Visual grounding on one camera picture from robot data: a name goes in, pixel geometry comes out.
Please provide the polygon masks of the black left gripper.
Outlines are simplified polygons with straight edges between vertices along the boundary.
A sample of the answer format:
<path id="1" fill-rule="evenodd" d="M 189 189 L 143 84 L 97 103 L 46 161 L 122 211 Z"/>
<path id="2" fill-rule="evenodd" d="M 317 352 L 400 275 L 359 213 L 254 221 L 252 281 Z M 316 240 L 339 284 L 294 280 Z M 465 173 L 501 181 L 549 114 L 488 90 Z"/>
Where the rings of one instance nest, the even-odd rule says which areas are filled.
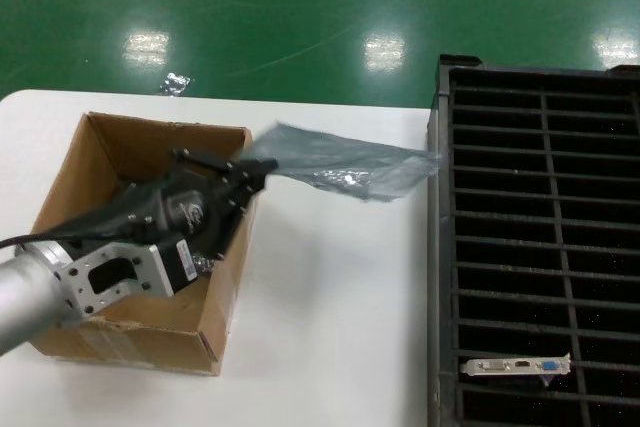
<path id="1" fill-rule="evenodd" d="M 110 202 L 49 230 L 53 236 L 79 241 L 153 245 L 176 236 L 195 250 L 222 260 L 249 210 L 265 187 L 264 178 L 278 168 L 275 159 L 230 161 L 187 148 L 176 148 L 178 163 L 219 174 L 167 174 L 131 186 Z"/>

